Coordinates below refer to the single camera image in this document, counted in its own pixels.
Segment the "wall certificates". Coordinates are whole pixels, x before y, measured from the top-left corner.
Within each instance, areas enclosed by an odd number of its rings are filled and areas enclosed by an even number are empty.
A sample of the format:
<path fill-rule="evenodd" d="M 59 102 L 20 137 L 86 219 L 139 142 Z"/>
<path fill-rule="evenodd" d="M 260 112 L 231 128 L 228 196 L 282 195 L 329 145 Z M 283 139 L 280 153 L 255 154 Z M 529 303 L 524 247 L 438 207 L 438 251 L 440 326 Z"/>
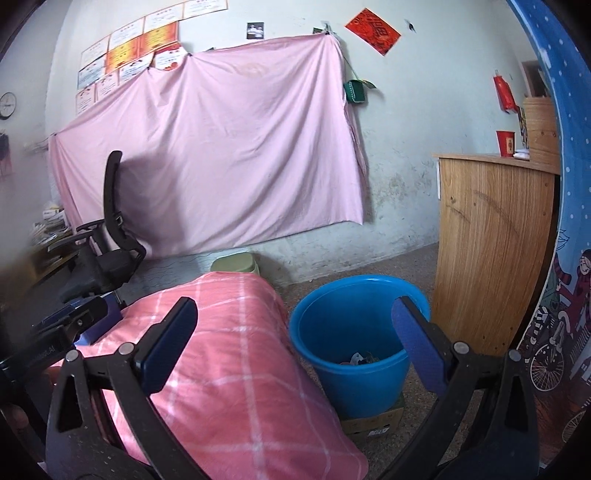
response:
<path fill-rule="evenodd" d="M 81 114 L 147 69 L 154 56 L 179 45 L 179 24 L 224 11 L 225 1 L 183 1 L 134 20 L 82 51 L 76 81 L 76 113 Z"/>

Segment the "wall clock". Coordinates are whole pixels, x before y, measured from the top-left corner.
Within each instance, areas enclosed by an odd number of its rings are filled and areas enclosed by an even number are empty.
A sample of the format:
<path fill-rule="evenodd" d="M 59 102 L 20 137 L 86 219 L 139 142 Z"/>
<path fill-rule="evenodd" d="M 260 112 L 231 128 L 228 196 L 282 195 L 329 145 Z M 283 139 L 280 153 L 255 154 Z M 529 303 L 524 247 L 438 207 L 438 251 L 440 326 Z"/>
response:
<path fill-rule="evenodd" d="M 5 92 L 0 96 L 0 119 L 9 119 L 16 111 L 17 99 L 13 92 Z"/>

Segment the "black office chair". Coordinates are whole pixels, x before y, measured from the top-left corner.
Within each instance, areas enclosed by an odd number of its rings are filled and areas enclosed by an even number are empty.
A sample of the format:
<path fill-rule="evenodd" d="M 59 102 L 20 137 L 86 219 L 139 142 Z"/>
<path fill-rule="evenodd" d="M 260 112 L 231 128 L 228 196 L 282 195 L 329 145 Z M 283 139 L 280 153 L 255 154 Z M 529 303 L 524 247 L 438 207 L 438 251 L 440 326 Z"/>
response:
<path fill-rule="evenodd" d="M 146 249 L 124 229 L 122 213 L 115 205 L 118 170 L 123 154 L 107 158 L 103 182 L 103 217 L 78 226 L 72 235 L 47 247 L 48 252 L 71 246 L 75 265 L 60 291 L 66 304 L 74 300 L 116 294 L 128 283 L 146 256 Z"/>

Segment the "small wall photo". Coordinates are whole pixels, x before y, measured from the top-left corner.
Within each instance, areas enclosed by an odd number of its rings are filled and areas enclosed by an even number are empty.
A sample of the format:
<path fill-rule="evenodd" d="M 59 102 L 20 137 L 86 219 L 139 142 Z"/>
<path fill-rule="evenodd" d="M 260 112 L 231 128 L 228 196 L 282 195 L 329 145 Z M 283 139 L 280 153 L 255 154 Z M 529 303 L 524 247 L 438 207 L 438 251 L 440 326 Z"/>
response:
<path fill-rule="evenodd" d="M 264 38 L 264 23 L 263 22 L 249 22 L 246 24 L 246 39 L 247 40 L 263 40 Z"/>

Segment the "green wall hook holder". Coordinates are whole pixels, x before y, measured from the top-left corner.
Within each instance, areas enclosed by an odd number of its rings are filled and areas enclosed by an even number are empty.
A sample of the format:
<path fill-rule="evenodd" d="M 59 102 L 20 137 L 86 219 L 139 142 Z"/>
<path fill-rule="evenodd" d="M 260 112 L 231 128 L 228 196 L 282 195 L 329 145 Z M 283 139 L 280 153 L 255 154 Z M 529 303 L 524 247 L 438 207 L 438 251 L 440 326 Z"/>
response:
<path fill-rule="evenodd" d="M 363 104 L 367 101 L 367 90 L 375 90 L 376 85 L 368 80 L 349 80 L 344 84 L 346 101 L 349 104 Z"/>

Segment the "pink hanging bedsheet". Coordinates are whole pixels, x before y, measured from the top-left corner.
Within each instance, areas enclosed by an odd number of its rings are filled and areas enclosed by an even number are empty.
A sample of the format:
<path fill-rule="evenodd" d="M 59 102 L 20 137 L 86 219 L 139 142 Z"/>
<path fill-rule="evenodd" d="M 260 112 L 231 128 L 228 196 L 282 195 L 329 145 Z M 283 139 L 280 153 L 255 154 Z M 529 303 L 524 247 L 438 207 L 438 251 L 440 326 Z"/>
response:
<path fill-rule="evenodd" d="M 151 258 L 362 223 L 367 167 L 339 41 L 276 38 L 147 69 L 49 140 L 68 220 L 102 215 L 108 155 L 119 209 Z"/>

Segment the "blue dotted curtain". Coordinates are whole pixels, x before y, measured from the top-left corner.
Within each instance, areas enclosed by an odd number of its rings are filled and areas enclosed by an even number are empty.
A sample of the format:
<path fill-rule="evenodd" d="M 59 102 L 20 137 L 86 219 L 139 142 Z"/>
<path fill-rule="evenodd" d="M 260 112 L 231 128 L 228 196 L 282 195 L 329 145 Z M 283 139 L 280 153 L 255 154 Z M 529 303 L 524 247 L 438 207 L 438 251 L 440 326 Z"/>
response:
<path fill-rule="evenodd" d="M 540 463 L 590 412 L 590 27 L 559 1 L 511 8 L 542 64 L 558 126 L 557 239 L 544 291 L 519 342 L 535 393 Z"/>

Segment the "red paper cup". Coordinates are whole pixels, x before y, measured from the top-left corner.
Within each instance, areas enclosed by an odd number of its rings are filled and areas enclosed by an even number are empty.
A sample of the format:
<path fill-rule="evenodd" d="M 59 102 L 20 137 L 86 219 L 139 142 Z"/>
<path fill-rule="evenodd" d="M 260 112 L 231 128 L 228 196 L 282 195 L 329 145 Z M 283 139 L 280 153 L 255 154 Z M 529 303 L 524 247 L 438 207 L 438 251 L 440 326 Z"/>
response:
<path fill-rule="evenodd" d="M 499 152 L 502 157 L 512 157 L 515 153 L 515 133 L 513 131 L 496 131 Z"/>

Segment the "pink checked tablecloth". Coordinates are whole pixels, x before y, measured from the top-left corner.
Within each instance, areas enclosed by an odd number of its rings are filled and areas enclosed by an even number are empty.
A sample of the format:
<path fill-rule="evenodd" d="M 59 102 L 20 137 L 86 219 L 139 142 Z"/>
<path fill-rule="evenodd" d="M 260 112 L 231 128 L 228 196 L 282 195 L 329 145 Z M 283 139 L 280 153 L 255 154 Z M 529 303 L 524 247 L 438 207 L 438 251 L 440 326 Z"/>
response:
<path fill-rule="evenodd" d="M 262 277 L 207 273 L 131 304 L 85 357 L 136 342 L 178 299 L 198 320 L 152 403 L 214 479 L 362 479 L 365 455 L 294 355 L 287 309 Z"/>

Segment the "cardboard under bucket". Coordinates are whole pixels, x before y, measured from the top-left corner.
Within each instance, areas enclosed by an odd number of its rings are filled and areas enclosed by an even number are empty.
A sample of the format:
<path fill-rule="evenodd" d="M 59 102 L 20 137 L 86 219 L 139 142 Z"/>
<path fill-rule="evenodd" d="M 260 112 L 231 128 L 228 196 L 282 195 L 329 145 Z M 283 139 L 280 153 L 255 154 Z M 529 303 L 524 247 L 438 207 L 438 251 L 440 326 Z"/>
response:
<path fill-rule="evenodd" d="M 387 411 L 367 418 L 342 420 L 342 431 L 355 441 L 367 442 L 382 438 L 394 432 L 403 417 L 406 402 L 401 394 Z"/>

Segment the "red paper wall poster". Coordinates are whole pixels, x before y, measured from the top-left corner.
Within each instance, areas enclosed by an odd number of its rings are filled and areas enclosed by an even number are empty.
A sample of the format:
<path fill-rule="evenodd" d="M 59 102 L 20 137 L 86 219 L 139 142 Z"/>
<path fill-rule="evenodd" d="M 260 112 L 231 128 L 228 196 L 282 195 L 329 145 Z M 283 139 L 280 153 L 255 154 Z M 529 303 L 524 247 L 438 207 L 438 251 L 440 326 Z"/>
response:
<path fill-rule="evenodd" d="M 385 56 L 401 38 L 396 29 L 368 8 L 360 11 L 346 23 L 346 30 L 367 42 L 382 56 Z"/>

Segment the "blue plastic bucket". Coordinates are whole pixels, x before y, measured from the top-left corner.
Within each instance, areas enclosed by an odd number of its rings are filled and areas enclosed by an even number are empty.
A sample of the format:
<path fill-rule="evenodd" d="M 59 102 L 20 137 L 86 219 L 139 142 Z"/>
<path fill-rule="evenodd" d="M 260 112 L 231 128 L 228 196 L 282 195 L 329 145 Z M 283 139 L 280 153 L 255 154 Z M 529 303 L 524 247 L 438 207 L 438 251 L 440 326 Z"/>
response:
<path fill-rule="evenodd" d="M 410 367 L 392 320 L 394 301 L 403 296 L 431 316 L 418 287 L 386 275 L 329 282 L 290 314 L 290 341 L 314 368 L 339 418 L 377 416 L 398 400 Z"/>

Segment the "green plastic stool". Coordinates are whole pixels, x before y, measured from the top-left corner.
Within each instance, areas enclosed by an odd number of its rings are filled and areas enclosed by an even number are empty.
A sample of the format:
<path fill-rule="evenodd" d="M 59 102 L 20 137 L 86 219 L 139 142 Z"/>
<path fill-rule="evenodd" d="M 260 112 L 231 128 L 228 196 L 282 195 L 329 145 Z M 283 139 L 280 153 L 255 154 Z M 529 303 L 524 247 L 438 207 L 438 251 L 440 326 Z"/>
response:
<path fill-rule="evenodd" d="M 211 272 L 252 273 L 259 275 L 259 264 L 250 252 L 237 252 L 218 257 L 211 264 Z"/>

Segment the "wooden cabinet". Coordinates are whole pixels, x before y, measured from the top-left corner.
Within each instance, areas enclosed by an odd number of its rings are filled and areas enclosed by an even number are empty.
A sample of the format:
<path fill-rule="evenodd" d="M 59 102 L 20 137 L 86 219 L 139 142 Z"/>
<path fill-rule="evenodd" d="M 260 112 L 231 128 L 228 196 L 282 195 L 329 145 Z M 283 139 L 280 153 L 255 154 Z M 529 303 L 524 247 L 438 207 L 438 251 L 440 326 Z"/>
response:
<path fill-rule="evenodd" d="M 502 355 L 532 301 L 556 225 L 557 167 L 441 154 L 432 320 L 452 341 Z"/>

